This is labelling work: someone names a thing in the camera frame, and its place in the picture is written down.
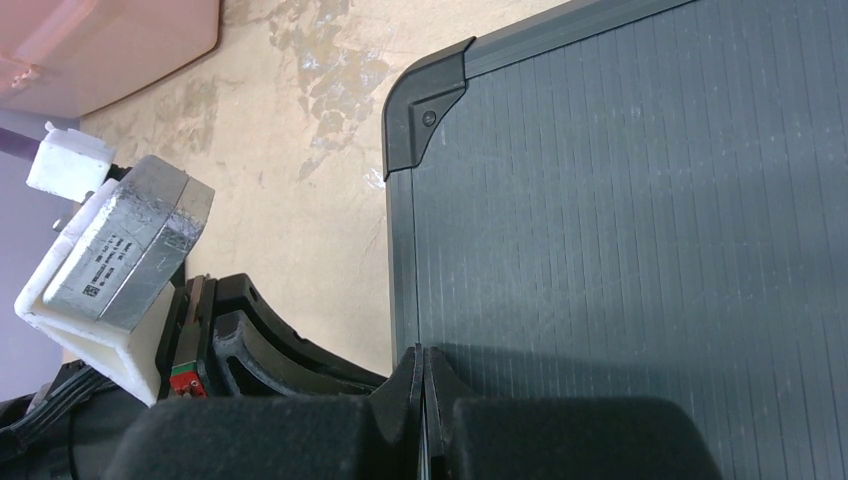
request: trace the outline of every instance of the black plastic bracket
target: black plastic bracket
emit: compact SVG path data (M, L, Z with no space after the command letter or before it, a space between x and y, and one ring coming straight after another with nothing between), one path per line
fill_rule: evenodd
M474 37L428 55L395 82L383 107L383 178L421 163L430 137L465 93L465 50Z

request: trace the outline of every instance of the concrete floor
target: concrete floor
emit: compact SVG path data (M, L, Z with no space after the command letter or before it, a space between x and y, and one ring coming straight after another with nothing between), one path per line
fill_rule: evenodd
M216 50L82 130L216 190L190 275L249 274L302 336L386 374L383 101L413 61L559 3L224 0Z

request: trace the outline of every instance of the pink container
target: pink container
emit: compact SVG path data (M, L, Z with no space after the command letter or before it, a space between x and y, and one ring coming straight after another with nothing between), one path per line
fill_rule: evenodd
M220 0L4 0L0 107L78 117L211 50Z

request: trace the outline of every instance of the purple cable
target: purple cable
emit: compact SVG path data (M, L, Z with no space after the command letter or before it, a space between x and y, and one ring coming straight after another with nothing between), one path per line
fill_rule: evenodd
M34 138L0 128L0 152L32 162L40 144Z

